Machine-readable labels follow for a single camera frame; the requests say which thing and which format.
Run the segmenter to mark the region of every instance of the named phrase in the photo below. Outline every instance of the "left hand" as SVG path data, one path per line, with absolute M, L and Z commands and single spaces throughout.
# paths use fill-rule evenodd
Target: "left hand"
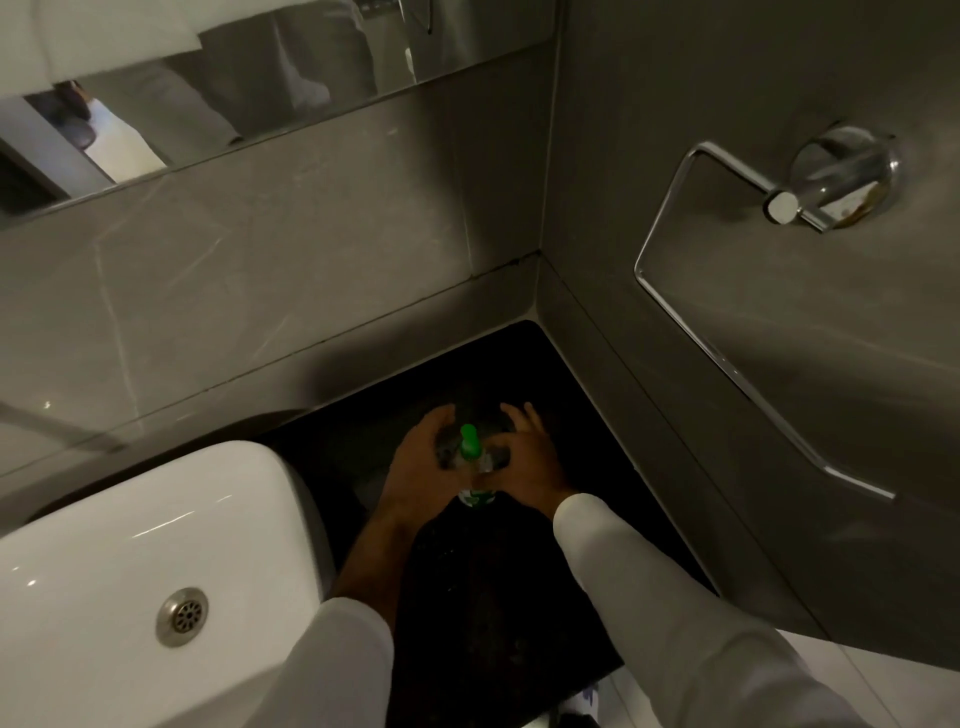
M 375 516 L 389 518 L 416 534 L 435 519 L 462 490 L 470 487 L 467 473 L 443 470 L 437 462 L 437 435 L 455 422 L 453 404 L 437 407 L 411 429 L 400 447 L 383 486 Z

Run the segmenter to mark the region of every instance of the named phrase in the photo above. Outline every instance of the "white sleeve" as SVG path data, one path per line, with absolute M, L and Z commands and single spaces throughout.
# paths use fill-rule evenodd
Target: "white sleeve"
M 387 622 L 359 601 L 329 599 L 245 728 L 383 728 L 393 668 Z
M 768 624 L 722 601 L 597 497 L 553 532 L 663 728 L 863 728 Z

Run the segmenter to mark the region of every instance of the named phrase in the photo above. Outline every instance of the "bottle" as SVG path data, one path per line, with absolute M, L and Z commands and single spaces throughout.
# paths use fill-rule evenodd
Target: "bottle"
M 484 450 L 477 428 L 473 425 L 464 425 L 460 428 L 460 447 L 454 464 L 457 469 L 469 468 L 471 473 L 490 473 L 493 470 L 493 458 Z M 493 502 L 496 493 L 490 491 L 461 491 L 457 497 L 460 502 L 470 508 L 477 508 Z

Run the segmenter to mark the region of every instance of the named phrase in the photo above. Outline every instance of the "sink drain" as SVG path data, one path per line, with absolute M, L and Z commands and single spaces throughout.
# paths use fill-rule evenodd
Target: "sink drain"
M 204 628 L 210 605 L 195 587 L 173 592 L 156 614 L 156 638 L 167 647 L 190 642 Z

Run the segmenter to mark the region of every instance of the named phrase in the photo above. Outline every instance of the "green bottle cap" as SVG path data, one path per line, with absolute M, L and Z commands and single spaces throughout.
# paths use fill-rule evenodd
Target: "green bottle cap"
M 480 436 L 477 434 L 477 428 L 473 425 L 464 425 L 460 428 L 460 434 L 463 440 L 460 442 L 460 455 L 467 462 L 479 460 L 483 455 L 483 445 L 480 444 Z

